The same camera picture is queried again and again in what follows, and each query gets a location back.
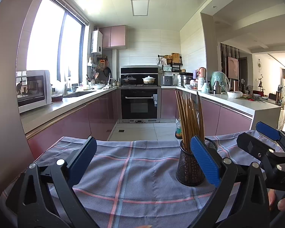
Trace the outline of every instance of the checkered tablecloth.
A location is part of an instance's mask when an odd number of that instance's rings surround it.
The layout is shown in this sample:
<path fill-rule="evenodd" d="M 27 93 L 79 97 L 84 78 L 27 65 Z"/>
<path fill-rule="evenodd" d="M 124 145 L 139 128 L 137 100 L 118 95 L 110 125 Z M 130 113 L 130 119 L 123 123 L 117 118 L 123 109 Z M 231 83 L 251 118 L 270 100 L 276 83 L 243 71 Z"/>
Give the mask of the checkered tablecloth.
<path fill-rule="evenodd" d="M 280 150 L 258 132 L 248 133 Z M 249 165 L 257 160 L 237 147 L 239 134 L 208 138 L 216 143 L 222 157 L 229 157 L 236 164 Z M 64 137 L 36 162 L 44 166 L 54 163 L 58 158 L 67 158 L 84 142 L 84 139 Z M 206 204 L 214 186 L 206 180 L 198 187 L 179 183 L 175 177 L 179 155 L 179 141 L 97 141 L 96 155 L 80 183 L 73 189 L 100 227 L 134 228 L 152 225 L 154 228 L 185 228 Z M 220 219 L 228 215 L 238 186 L 235 184 Z M 0 206 L 16 222 L 15 216 L 4 206 L 10 188 L 2 193 Z M 50 192 L 60 216 L 68 220 L 53 186 Z"/>

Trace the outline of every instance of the chopsticks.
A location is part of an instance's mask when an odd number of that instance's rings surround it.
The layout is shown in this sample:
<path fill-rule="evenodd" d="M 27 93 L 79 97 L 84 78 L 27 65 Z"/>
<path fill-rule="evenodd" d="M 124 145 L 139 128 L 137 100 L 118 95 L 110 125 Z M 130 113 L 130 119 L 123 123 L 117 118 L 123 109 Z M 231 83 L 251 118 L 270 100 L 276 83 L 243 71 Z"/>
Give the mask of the chopsticks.
<path fill-rule="evenodd" d="M 204 141 L 204 120 L 203 120 L 203 112 L 201 108 L 201 100 L 200 96 L 197 93 L 198 100 L 198 109 L 199 109 L 199 117 L 197 118 L 195 112 L 194 101 L 188 98 L 186 94 L 186 98 L 184 99 L 181 95 L 181 92 L 175 91 L 177 107 L 180 116 L 180 124 L 182 129 L 182 137 L 184 143 L 184 149 L 191 152 L 190 143 L 192 137 L 198 135 L 202 141 Z"/>

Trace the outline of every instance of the mesh pen holder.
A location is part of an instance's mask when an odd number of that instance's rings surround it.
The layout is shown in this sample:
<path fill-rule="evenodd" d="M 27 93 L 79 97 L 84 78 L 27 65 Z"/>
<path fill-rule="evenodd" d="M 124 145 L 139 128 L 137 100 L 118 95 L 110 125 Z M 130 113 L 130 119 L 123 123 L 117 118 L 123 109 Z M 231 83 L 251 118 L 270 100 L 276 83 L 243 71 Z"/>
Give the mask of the mesh pen holder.
<path fill-rule="evenodd" d="M 217 151 L 217 146 L 212 140 L 205 138 L 204 144 Z M 197 160 L 193 154 L 184 150 L 183 141 L 180 142 L 180 150 L 180 159 L 176 171 L 177 180 L 186 186 L 200 185 L 205 180 L 205 175 Z"/>

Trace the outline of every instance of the human hand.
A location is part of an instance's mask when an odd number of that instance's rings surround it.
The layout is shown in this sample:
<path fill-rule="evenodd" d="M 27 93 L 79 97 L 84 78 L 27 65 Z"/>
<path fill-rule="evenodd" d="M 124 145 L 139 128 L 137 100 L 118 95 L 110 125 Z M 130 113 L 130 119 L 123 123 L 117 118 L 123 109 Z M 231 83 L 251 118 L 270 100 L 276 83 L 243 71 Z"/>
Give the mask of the human hand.
<path fill-rule="evenodd" d="M 269 200 L 269 208 L 270 210 L 272 209 L 272 205 L 274 204 L 276 200 L 276 195 L 273 189 L 269 190 L 268 192 L 268 200 Z M 285 198 L 280 200 L 279 203 L 277 204 L 277 208 L 280 211 L 285 211 Z"/>

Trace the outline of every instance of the ceiling light panel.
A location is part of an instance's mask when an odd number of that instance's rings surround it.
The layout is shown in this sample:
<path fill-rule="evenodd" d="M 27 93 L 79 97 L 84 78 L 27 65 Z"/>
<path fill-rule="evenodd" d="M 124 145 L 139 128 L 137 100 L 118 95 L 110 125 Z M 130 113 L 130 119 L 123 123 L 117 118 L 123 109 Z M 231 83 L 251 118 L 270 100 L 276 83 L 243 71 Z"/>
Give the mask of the ceiling light panel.
<path fill-rule="evenodd" d="M 131 0 L 133 16 L 148 16 L 149 0 Z"/>

